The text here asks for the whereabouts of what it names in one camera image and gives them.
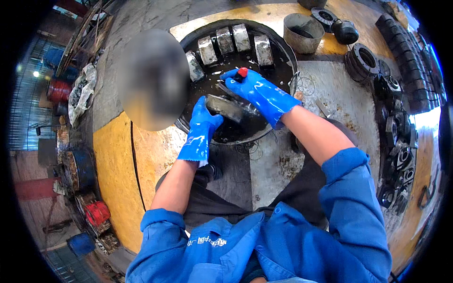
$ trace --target black oil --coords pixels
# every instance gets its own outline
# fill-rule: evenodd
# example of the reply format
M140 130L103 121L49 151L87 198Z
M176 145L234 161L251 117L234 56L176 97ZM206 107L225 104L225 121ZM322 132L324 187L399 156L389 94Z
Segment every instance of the black oil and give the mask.
M253 44L253 36L259 35L254 31L249 30L247 27L247 32L249 34L249 39L251 43L251 50L244 51L241 53L234 52L227 54L225 57L220 55L220 52L217 47L217 43L214 43L214 48L217 53L218 61L213 64L212 66L204 66L202 64L200 55L198 53L198 45L197 40L194 40L189 46L186 48L186 52L188 50L192 50L197 57L198 62L202 66L203 71L207 75L204 79L194 83L191 82L191 91L189 94L189 101L181 115L183 121L188 125L191 117L192 117L192 110L195 103L197 103L198 99L207 94L212 94L215 96L225 96L227 95L224 91L216 87L216 84L223 83L222 81L218 82L220 79L220 75L226 71L231 69L235 69L236 67L246 67L250 70L256 71L260 73L264 78L266 78L271 83L275 84L285 92L289 93L289 86L288 82L291 80L293 76L293 71L291 66L287 63L289 58L286 56L283 50L280 50L279 46L272 42L270 38L270 44L272 49L272 56L274 58L274 66L266 69L259 68L258 64L256 63L256 53L255 47ZM207 36L208 34L204 34L200 36L200 38ZM215 36L215 31L210 33L211 37ZM249 102L245 99L242 99L244 105L247 105ZM219 143L231 143L236 141L243 141L253 137L257 132L262 131L268 125L266 119L262 115L246 115L240 124L225 118L224 122L215 132L213 139Z
M308 31L299 26L290 27L289 30L306 38L314 38L314 36L312 36Z

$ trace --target red cap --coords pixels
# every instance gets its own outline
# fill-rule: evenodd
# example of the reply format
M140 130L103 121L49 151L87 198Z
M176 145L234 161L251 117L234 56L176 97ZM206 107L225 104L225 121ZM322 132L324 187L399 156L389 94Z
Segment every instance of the red cap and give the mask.
M240 69L237 71L237 73L238 73L241 77L246 77L248 71L249 71L249 69L247 69L246 67L242 67L242 68L240 68Z

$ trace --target dark trousers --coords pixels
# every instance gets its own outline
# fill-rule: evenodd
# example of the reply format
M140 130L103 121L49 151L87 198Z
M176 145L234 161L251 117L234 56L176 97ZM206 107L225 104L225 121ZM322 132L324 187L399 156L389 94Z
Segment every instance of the dark trousers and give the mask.
M357 137L342 123L326 119L339 128L357 146ZM164 180L165 173L157 182L156 189ZM275 206L280 202L298 210L304 217L321 229L325 229L328 221L318 200L319 190L326 184L326 176L321 167L313 160L310 154L305 153L305 161L302 170L297 173L293 180L283 189L274 201L265 207L260 207L256 211L247 211L239 206L227 202L217 194L206 189L209 178L203 172L197 171L192 183L187 210L184 214L186 230L206 223L215 217L223 217L230 223L236 224L247 215L264 211L270 216Z

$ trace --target blue work jacket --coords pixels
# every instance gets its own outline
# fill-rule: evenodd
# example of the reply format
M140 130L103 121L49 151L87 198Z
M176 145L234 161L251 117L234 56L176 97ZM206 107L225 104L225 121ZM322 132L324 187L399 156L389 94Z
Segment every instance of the blue work jacket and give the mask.
M368 160L350 148L323 163L327 184L319 199L329 232L283 202L267 221L263 212L235 225L217 217L194 228L189 238L181 214L146 211L141 251L126 281L237 283L255 250L269 281L387 282L391 255Z

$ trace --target forearm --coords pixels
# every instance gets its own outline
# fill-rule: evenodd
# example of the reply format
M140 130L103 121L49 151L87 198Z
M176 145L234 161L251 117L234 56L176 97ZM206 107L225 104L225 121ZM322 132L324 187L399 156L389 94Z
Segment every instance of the forearm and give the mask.
M198 161L177 159L154 196L150 209L164 208L184 214Z
M355 147L342 131L301 106L280 119L320 166L340 150Z

